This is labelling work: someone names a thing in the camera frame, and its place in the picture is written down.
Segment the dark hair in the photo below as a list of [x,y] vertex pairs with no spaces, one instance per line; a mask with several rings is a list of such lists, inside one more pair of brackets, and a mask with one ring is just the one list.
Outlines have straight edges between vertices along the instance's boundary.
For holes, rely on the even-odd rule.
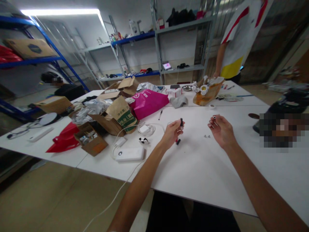
[[45,72],[42,73],[41,75],[41,80],[45,83],[53,83],[53,81],[56,81],[58,83],[62,83],[62,78],[59,77],[56,73],[54,72]]

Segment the black pants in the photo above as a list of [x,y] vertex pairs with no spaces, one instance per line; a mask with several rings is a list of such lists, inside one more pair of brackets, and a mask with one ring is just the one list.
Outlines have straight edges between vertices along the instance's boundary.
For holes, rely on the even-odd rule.
[[226,79],[227,81],[233,81],[235,84],[238,84],[240,81],[241,75],[240,73],[237,74],[236,76],[230,78],[230,79]]
[[155,191],[146,232],[157,231],[240,232],[240,229],[231,211],[198,202],[194,202],[189,221],[180,197]]

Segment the white power bank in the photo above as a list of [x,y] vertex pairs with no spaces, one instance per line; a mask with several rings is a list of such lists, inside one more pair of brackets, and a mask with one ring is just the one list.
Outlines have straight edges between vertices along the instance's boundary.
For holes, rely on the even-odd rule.
[[44,135],[46,135],[49,132],[51,132],[53,129],[54,129],[53,127],[44,127],[42,130],[40,130],[39,132],[35,133],[32,137],[27,139],[27,141],[29,141],[29,142],[36,142],[37,140],[42,138]]
[[116,155],[115,160],[117,162],[143,160],[143,158],[144,158],[144,151],[145,151],[145,149],[143,147],[119,149],[118,154]]

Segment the person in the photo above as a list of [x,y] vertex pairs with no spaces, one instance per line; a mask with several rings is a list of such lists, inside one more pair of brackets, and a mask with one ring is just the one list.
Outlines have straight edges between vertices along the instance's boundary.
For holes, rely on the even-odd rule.
[[[235,167],[254,209],[265,229],[273,231],[309,231],[307,225],[267,182],[237,143],[232,125],[220,115],[211,117],[208,127]],[[126,191],[107,232],[129,231],[143,204],[165,152],[175,143],[181,121],[169,124],[148,159]],[[155,192],[146,232],[149,231],[240,231],[232,212],[206,204],[194,203],[189,224],[179,198]]]
[[237,7],[221,41],[213,77],[239,83],[240,68],[250,52],[267,5],[268,0],[245,0]]
[[61,77],[53,72],[43,73],[41,75],[41,81],[58,88],[54,93],[55,96],[65,96],[70,101],[86,94],[82,86],[66,84],[63,82]]

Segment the fluorescent light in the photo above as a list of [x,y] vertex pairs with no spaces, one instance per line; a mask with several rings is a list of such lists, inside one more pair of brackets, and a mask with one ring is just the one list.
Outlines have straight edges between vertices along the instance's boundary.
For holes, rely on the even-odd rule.
[[99,15],[98,9],[45,9],[45,10],[21,10],[27,16],[39,15]]

